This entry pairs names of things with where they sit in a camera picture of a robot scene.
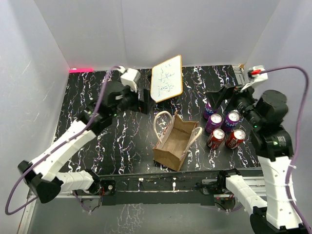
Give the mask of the red soda can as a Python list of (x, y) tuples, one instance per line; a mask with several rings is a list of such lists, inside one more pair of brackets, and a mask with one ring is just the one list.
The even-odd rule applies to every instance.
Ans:
[(217, 149), (225, 138), (225, 133), (221, 129), (214, 129), (210, 134), (207, 146), (211, 149)]

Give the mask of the patterned canvas tote bag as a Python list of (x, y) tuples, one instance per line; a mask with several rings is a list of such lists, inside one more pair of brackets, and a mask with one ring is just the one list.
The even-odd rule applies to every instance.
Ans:
[[(168, 115), (170, 122), (158, 134), (156, 121), (161, 115)], [(153, 129), (158, 139), (153, 148), (154, 161), (177, 172), (181, 169), (190, 146), (203, 132), (198, 122), (183, 121), (178, 114), (173, 116), (167, 111), (159, 112), (155, 116)]]

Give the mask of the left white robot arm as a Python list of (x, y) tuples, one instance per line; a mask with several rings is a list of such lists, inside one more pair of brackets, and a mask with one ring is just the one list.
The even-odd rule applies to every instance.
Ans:
[(140, 95), (120, 81), (109, 81), (104, 87), (106, 90), (86, 106), (50, 148), (32, 161), (24, 160), (18, 165), (25, 183), (41, 203), (48, 203), (63, 192), (84, 190), (91, 195), (98, 193), (100, 178), (92, 170), (61, 173), (60, 169), (86, 143), (109, 127), (118, 114), (127, 110), (148, 114), (155, 104), (148, 89), (143, 89)]

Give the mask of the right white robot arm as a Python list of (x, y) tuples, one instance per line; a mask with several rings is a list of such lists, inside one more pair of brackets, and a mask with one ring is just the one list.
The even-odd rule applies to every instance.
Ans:
[(251, 125), (251, 142), (263, 172), (266, 199), (263, 200), (245, 182), (237, 169), (220, 171), (217, 187), (231, 192), (250, 216), (256, 234), (310, 234), (311, 228), (294, 207), (291, 162), (295, 158), (290, 134), (282, 126), (288, 112), (287, 98), (276, 90), (253, 98), (252, 87), (225, 85), (206, 96), (213, 109), (228, 100), (227, 111), (237, 110)]

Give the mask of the purple soda can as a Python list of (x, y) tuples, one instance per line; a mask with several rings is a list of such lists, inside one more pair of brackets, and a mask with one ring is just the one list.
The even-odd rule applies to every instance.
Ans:
[(217, 109), (213, 109), (209, 103), (209, 101), (207, 101), (206, 105), (205, 105), (205, 109), (204, 109), (204, 112), (203, 112), (203, 117), (208, 120), (209, 117), (212, 115), (212, 114), (216, 114), (217, 113)]
[(223, 118), (219, 114), (212, 114), (206, 123), (205, 131), (209, 134), (213, 132), (213, 130), (219, 128), (222, 125)]

